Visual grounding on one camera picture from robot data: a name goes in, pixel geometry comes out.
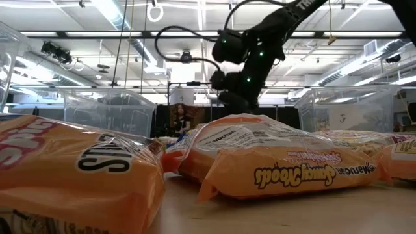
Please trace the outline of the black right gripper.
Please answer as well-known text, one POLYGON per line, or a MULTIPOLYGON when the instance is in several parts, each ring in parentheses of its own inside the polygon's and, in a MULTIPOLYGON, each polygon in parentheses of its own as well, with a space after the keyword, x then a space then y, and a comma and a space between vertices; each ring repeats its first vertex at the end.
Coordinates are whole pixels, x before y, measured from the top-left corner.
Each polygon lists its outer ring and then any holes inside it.
POLYGON ((228 73, 221 82, 219 100, 228 114, 252 114, 258 107, 260 83, 241 73, 228 73))

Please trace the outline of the orange Saucy Noods noodle pack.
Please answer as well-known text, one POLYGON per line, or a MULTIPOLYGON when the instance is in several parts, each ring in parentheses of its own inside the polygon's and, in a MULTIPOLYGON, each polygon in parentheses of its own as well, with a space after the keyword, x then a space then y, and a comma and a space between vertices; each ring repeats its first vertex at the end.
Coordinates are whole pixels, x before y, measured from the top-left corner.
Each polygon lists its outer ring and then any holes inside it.
POLYGON ((262 198, 391 181, 381 158, 252 114, 193 129, 166 150, 162 167, 199 182, 201 202, 217 194, 262 198))
POLYGON ((144 136, 0 114, 0 208, 61 234, 143 234, 164 195, 160 143, 144 136))

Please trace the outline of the blue Maruchan ramen pack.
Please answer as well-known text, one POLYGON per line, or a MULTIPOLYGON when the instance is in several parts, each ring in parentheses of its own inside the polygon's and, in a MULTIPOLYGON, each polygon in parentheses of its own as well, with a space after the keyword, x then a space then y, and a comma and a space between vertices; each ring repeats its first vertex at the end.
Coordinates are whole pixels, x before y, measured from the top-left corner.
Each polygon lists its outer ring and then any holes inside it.
POLYGON ((390 145, 416 139, 416 132, 379 133, 374 131, 325 130, 317 131, 315 134, 344 142, 356 151, 366 153, 370 157, 390 145))

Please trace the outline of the orange Maruchan ramen pack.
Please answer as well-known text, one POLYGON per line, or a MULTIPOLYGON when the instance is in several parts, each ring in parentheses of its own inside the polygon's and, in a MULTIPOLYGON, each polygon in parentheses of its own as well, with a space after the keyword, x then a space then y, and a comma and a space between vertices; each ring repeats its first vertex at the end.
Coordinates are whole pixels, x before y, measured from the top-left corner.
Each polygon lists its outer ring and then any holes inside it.
POLYGON ((416 181, 416 139, 383 148, 375 159, 393 178, 416 181))

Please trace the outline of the white background box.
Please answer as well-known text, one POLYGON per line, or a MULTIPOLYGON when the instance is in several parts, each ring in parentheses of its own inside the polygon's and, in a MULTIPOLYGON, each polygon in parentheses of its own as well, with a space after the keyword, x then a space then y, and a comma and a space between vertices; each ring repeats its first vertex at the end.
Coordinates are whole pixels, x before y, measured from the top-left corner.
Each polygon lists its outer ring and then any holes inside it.
POLYGON ((190 88, 175 88, 170 92, 170 104, 185 104, 193 106, 194 90, 190 88))

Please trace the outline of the seated person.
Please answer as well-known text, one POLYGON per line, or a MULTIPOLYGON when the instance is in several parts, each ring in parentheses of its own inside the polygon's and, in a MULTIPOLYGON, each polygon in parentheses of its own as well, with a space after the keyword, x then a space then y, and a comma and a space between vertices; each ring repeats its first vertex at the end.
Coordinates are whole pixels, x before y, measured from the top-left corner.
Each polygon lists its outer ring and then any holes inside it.
POLYGON ((177 105, 174 125, 177 137, 190 130, 191 118, 187 114, 186 106, 182 103, 177 105))

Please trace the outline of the white paper label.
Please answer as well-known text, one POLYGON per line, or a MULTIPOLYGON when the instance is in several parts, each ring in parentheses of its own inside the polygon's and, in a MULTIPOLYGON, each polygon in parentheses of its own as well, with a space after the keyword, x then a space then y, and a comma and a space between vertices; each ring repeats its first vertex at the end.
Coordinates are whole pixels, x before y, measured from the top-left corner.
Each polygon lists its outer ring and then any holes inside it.
POLYGON ((359 118, 353 112, 330 109, 329 125, 331 130, 347 130, 359 123, 359 118))

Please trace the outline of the clear bin with paper label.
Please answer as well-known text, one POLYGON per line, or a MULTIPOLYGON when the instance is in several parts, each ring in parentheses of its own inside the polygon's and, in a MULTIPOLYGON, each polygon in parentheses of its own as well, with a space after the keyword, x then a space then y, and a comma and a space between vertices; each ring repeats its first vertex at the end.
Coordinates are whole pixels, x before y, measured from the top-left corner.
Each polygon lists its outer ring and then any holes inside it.
POLYGON ((330 109, 341 109, 359 118, 359 123, 347 130, 390 133, 394 96, 399 90, 396 84, 316 88, 307 91, 294 107, 303 131, 315 132, 315 118, 329 117, 330 109))

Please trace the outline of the clear plastic bin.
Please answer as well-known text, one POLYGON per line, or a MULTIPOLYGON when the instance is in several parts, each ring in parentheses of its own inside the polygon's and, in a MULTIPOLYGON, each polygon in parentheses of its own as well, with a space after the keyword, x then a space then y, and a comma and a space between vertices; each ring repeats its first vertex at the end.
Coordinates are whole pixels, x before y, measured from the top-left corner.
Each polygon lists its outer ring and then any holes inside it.
POLYGON ((71 89, 61 92, 64 120, 149 137, 156 104, 122 89, 71 89))
POLYGON ((16 57, 30 48, 25 35, 0 21, 0 113, 7 103, 16 57))

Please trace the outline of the white air vent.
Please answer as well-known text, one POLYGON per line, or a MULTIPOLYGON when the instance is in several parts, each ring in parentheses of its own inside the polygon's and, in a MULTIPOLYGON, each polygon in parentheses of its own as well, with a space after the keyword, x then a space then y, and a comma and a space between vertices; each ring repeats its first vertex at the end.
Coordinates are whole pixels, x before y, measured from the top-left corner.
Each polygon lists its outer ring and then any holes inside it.
POLYGON ((375 55, 378 52, 378 42, 377 40, 371 40, 369 43, 365 44, 363 48, 364 48, 364 55, 366 57, 375 55))

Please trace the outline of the black ceiling device cluster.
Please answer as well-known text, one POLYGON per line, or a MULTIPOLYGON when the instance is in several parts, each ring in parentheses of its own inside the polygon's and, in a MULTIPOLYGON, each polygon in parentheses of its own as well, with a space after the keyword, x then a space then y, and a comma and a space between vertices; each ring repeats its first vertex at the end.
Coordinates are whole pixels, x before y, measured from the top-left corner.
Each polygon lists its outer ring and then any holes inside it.
POLYGON ((44 42, 40 51, 47 56, 51 56, 61 64, 71 64, 73 61, 69 50, 57 46, 52 42, 44 42))

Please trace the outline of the black overhead frame beam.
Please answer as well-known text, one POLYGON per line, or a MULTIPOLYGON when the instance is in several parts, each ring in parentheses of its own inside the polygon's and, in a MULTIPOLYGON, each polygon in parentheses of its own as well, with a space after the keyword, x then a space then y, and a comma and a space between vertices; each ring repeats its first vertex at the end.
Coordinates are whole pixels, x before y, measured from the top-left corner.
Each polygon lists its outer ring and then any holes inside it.
MULTIPOLYGON (((158 35, 157 31, 20 31, 28 38, 57 38, 74 40, 95 40, 95 39, 117 39, 137 38, 150 39, 158 35)), ((291 39, 326 39, 330 36, 337 39, 406 39, 409 38, 405 31, 295 31, 291 34, 291 39)))

